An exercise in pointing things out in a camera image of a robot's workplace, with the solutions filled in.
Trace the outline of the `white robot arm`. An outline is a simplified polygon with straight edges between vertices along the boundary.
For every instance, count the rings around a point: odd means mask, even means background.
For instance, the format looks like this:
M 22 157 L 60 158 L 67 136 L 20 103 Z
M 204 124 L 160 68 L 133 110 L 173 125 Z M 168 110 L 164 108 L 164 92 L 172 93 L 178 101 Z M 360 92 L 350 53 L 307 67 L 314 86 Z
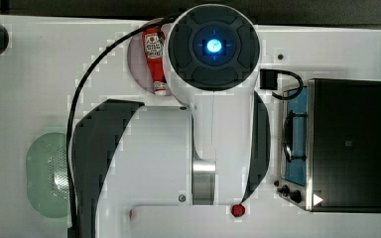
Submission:
M 225 204 L 248 198 L 257 169 L 259 134 L 268 111 L 255 91 L 261 42 L 239 11 L 205 4 L 182 13 L 164 44 L 168 87 L 191 115 L 190 157 L 126 158 L 118 149 L 143 102 L 108 99 L 84 116 L 70 138 L 78 201 L 69 238 L 131 238 L 137 206 Z

